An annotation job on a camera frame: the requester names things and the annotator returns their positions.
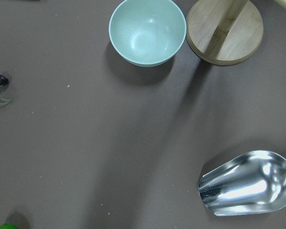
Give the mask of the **green lime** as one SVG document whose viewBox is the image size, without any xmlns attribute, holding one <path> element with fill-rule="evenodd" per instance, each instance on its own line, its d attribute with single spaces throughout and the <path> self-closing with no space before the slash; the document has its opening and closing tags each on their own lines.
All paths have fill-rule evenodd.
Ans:
<svg viewBox="0 0 286 229">
<path fill-rule="evenodd" d="M 0 225 L 0 229 L 19 229 L 16 225 L 5 222 L 4 224 Z"/>
</svg>

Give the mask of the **mint green bowl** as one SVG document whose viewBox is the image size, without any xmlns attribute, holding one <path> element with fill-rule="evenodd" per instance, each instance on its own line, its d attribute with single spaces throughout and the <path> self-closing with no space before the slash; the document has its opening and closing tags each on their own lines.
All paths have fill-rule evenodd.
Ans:
<svg viewBox="0 0 286 229">
<path fill-rule="evenodd" d="M 154 67 L 179 51 L 186 21 L 172 0 L 125 0 L 112 13 L 108 30 L 121 57 L 136 66 Z"/>
</svg>

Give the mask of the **wooden cup stand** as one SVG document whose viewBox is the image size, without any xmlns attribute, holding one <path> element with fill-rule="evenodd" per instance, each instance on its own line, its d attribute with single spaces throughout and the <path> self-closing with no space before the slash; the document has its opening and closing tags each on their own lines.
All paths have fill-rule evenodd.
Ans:
<svg viewBox="0 0 286 229">
<path fill-rule="evenodd" d="M 199 0 L 186 24 L 186 40 L 193 52 L 220 66 L 246 61 L 264 34 L 262 16 L 249 0 Z"/>
</svg>

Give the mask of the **steel ice scoop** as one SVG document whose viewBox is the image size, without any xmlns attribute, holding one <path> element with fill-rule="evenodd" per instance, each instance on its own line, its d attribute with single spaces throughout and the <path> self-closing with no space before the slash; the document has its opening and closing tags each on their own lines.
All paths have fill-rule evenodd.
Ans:
<svg viewBox="0 0 286 229">
<path fill-rule="evenodd" d="M 270 213 L 286 207 L 286 159 L 256 150 L 203 175 L 198 192 L 218 217 Z"/>
</svg>

